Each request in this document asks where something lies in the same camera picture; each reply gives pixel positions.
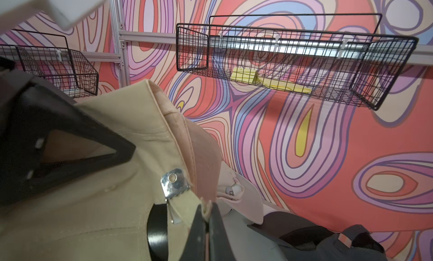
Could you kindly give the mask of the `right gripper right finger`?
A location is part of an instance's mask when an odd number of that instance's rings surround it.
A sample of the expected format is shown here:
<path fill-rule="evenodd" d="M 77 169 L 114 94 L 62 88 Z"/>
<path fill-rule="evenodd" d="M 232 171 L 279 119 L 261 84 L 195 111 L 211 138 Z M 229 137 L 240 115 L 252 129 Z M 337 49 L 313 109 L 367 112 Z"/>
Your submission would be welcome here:
<path fill-rule="evenodd" d="M 236 261 L 218 205 L 213 202 L 209 217 L 209 260 Z"/>

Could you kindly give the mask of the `dark grey baseball cap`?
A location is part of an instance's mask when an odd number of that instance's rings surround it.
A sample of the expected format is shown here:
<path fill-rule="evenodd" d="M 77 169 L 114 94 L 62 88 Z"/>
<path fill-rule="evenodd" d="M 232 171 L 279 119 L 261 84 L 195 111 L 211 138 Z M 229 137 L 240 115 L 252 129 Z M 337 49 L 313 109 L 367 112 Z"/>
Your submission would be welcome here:
<path fill-rule="evenodd" d="M 223 217 L 231 249 L 238 261 L 385 261 L 384 248 L 362 225 L 342 232 L 291 213 L 274 211 L 262 224 L 232 210 Z"/>

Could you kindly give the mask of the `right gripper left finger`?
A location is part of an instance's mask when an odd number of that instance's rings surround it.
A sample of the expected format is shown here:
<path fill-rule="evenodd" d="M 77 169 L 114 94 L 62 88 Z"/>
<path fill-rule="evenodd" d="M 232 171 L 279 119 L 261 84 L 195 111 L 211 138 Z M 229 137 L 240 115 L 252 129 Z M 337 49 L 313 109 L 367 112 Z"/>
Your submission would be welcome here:
<path fill-rule="evenodd" d="M 207 223 L 201 213 L 196 214 L 180 261 L 206 260 Z"/>

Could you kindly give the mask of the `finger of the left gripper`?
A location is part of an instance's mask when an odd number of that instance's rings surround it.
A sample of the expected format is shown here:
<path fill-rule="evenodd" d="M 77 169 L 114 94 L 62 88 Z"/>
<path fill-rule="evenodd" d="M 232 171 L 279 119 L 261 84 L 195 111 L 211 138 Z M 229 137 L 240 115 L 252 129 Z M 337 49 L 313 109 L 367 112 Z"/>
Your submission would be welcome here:
<path fill-rule="evenodd" d="M 131 160 L 135 145 L 47 80 L 1 74 L 1 204 Z"/>

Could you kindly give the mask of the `light beige baseball cap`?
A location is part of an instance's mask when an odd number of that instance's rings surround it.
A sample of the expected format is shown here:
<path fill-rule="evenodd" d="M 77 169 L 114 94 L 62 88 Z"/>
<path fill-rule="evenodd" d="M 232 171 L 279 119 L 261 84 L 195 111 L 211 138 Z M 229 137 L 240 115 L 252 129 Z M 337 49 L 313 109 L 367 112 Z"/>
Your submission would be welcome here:
<path fill-rule="evenodd" d="M 224 161 L 221 163 L 216 194 L 221 216 L 235 210 L 255 224 L 263 223 L 263 202 L 258 189 Z"/>

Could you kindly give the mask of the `tan khaki baseball cap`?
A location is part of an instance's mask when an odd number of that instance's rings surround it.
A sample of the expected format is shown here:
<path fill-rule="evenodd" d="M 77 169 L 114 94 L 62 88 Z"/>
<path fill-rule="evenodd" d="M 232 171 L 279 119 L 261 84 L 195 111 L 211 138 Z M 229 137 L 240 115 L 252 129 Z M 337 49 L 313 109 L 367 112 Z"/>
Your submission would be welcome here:
<path fill-rule="evenodd" d="M 149 215 L 167 205 L 168 260 L 179 260 L 200 201 L 216 198 L 216 140 L 149 80 L 77 108 L 132 142 L 132 159 L 1 209 L 1 259 L 148 261 Z"/>

